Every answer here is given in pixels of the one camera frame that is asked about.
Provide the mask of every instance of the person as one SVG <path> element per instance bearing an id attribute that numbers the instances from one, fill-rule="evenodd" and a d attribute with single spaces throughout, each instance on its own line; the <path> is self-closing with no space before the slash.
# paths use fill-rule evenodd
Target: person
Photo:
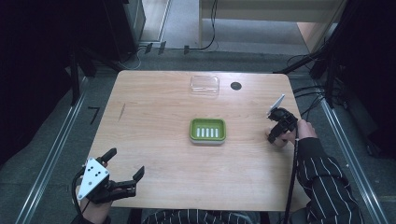
<path id="1" fill-rule="evenodd" d="M 307 204 L 308 223 L 364 223 L 361 210 L 347 180 L 335 158 L 329 157 L 317 137 L 312 124 L 298 121 L 299 152 L 297 180 L 311 201 Z M 295 143 L 295 130 L 278 138 Z M 81 209 L 88 200 L 81 201 Z M 76 217 L 73 224 L 110 223 L 107 216 L 111 203 L 89 203 L 83 218 Z M 185 210 L 143 210 L 142 223 L 260 223 L 254 212 Z"/>

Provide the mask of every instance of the wooden table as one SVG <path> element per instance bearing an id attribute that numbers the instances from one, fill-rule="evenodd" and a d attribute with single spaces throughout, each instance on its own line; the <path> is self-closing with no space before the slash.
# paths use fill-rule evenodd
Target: wooden table
<path id="1" fill-rule="evenodd" d="M 191 77 L 219 78 L 219 95 L 191 94 Z M 234 91 L 232 82 L 242 84 Z M 90 156 L 116 147 L 107 169 L 123 181 L 141 167 L 146 174 L 134 198 L 114 206 L 283 211 L 292 162 L 292 144 L 279 149 L 264 129 L 271 104 L 285 93 L 282 107 L 299 111 L 287 76 L 215 72 L 122 71 L 107 103 Z M 190 141 L 194 118 L 226 122 L 225 143 L 196 146 Z M 292 209 L 308 202 L 297 184 Z"/>
<path id="2" fill-rule="evenodd" d="M 214 0 L 199 0 L 199 44 L 202 19 L 211 19 Z M 216 19 L 296 21 L 310 52 L 317 50 L 331 26 L 338 22 L 347 0 L 221 0 Z"/>

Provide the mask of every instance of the black circular hole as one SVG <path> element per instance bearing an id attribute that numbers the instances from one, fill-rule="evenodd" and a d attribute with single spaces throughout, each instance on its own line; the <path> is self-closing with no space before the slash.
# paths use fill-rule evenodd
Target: black circular hole
<path id="1" fill-rule="evenodd" d="M 239 91 L 241 90 L 242 85 L 239 82 L 233 82 L 231 83 L 231 89 L 235 90 L 235 91 Z"/>

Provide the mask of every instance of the green soap dish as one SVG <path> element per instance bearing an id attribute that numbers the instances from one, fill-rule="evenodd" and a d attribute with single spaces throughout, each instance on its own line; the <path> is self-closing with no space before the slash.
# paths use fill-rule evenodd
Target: green soap dish
<path id="1" fill-rule="evenodd" d="M 190 140 L 194 144 L 221 145 L 225 140 L 223 119 L 193 119 L 190 123 Z"/>

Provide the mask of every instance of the clear plastic container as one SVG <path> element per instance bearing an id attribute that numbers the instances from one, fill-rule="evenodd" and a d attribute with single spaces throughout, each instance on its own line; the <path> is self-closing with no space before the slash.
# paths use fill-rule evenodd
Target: clear plastic container
<path id="1" fill-rule="evenodd" d="M 194 76 L 191 78 L 191 93 L 200 95 L 218 95 L 219 78 Z"/>

